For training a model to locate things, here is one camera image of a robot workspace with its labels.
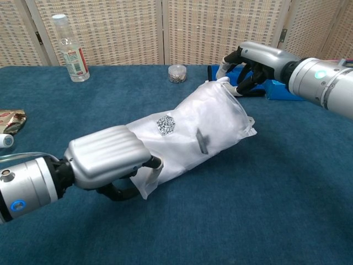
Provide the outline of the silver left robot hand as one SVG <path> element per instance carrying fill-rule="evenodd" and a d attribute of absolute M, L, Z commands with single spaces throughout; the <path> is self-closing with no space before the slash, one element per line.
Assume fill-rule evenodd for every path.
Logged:
<path fill-rule="evenodd" d="M 151 175 L 163 167 L 163 160 L 150 150 L 125 125 L 113 126 L 69 142 L 64 158 L 70 164 L 74 184 L 84 190 L 96 190 L 114 202 L 139 194 L 136 187 L 119 189 L 113 182 L 134 177 L 140 168 Z"/>

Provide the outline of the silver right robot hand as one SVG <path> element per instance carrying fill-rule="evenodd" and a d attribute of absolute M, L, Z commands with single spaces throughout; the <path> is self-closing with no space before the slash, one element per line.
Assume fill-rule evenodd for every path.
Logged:
<path fill-rule="evenodd" d="M 287 51 L 244 41 L 235 51 L 223 57 L 216 72 L 216 79 L 226 77 L 226 74 L 236 66 L 244 64 L 238 76 L 237 85 L 227 88 L 234 96 L 248 96 L 252 89 L 266 80 L 284 82 L 287 68 L 294 66 L 298 61 L 298 56 Z"/>

